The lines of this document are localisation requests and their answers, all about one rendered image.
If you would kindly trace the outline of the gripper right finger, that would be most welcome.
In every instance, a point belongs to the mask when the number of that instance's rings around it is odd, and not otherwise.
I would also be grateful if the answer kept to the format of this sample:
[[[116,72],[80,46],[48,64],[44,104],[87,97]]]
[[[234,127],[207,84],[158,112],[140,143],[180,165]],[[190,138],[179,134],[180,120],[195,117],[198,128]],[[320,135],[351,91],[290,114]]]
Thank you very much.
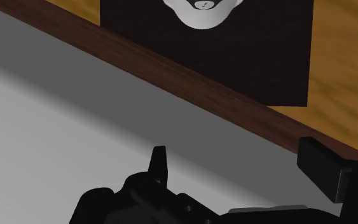
[[[340,219],[358,224],[358,160],[347,160],[312,137],[301,137],[297,165],[333,203]]]

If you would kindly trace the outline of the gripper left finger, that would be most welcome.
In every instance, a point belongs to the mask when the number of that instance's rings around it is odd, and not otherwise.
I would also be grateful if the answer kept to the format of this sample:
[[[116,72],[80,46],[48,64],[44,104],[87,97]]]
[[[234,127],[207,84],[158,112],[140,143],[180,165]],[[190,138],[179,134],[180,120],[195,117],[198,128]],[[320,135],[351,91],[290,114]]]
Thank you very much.
[[[146,172],[130,175],[121,190],[85,192],[69,224],[217,224],[219,215],[185,193],[167,188],[165,146],[153,148]]]

